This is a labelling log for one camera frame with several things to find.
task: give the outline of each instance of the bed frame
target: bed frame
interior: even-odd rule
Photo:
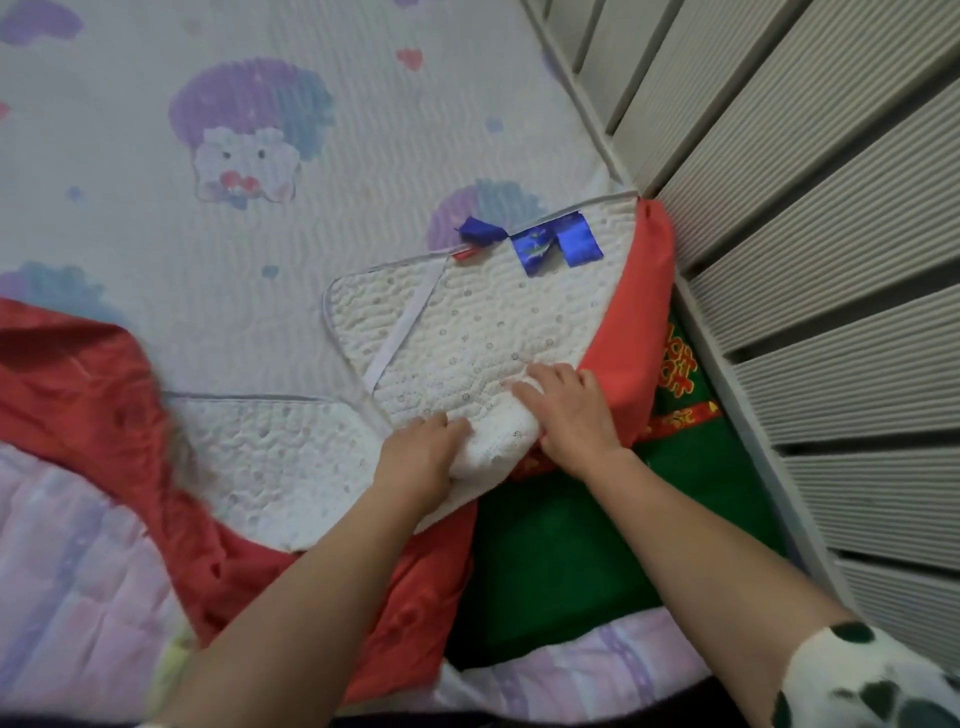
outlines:
[[[797,558],[960,668],[960,3],[521,2]]]

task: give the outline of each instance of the green fabric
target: green fabric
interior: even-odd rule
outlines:
[[[673,366],[669,352],[661,383]],[[688,378],[689,393],[675,387],[675,396],[658,387],[655,414],[712,399],[702,372]],[[634,451],[681,491],[783,553],[763,486],[725,418],[640,443]],[[459,669],[511,660],[662,604],[583,483],[559,471],[507,482],[480,498],[473,559],[446,648]]]

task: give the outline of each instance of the purple hair cartoon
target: purple hair cartoon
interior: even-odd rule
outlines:
[[[197,195],[246,209],[294,198],[302,161],[320,154],[333,97],[314,71],[248,59],[199,73],[170,102],[170,126],[189,150]]]

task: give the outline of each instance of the elastic corner strap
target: elastic corner strap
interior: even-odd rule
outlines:
[[[386,340],[380,345],[379,351],[377,351],[373,357],[373,361],[363,375],[363,384],[368,392],[373,392],[376,383],[383,376],[390,362],[399,351],[400,346],[402,346],[406,340],[407,334],[409,334],[410,330],[414,327],[414,324],[420,317],[420,313],[426,307],[426,302],[430,298],[430,294],[433,293],[433,289],[436,288],[437,283],[440,282],[440,276],[444,274],[444,268],[448,260],[449,258],[446,255],[442,255],[427,262],[423,271],[423,278],[420,279],[417,290],[414,291],[413,297],[407,302],[403,313],[400,314],[400,318],[396,320],[394,327],[390,329]]]

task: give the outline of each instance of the quilted mattress protector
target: quilted mattress protector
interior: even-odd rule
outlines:
[[[578,208],[604,253],[584,266],[555,255],[528,278],[505,241],[468,262],[434,255],[337,279],[324,310],[355,377],[385,356],[367,382],[376,407],[173,398],[186,435],[176,448],[181,485],[247,538],[307,548],[371,484],[383,437],[443,410],[468,417],[473,435],[454,463],[450,498],[420,527],[488,491],[539,434],[508,380],[530,361],[580,362],[630,251],[636,195]]]

